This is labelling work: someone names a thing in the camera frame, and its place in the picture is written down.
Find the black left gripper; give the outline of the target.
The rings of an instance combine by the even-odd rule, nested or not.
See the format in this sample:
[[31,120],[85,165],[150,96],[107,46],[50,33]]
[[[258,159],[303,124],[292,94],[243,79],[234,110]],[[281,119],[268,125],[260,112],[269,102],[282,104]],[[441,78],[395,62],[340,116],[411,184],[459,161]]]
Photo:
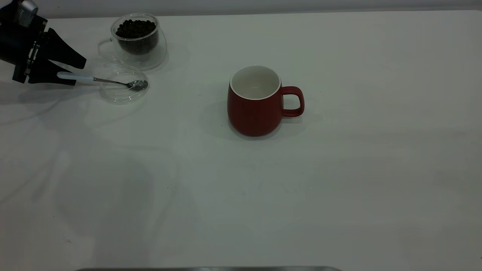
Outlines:
[[[10,2],[1,8],[0,58],[14,65],[12,79],[29,84],[74,86],[76,80],[61,79],[58,72],[71,73],[50,60],[84,69],[87,62],[53,29],[45,32],[47,20],[38,16],[34,2]],[[47,59],[37,61],[37,54],[47,44]]]

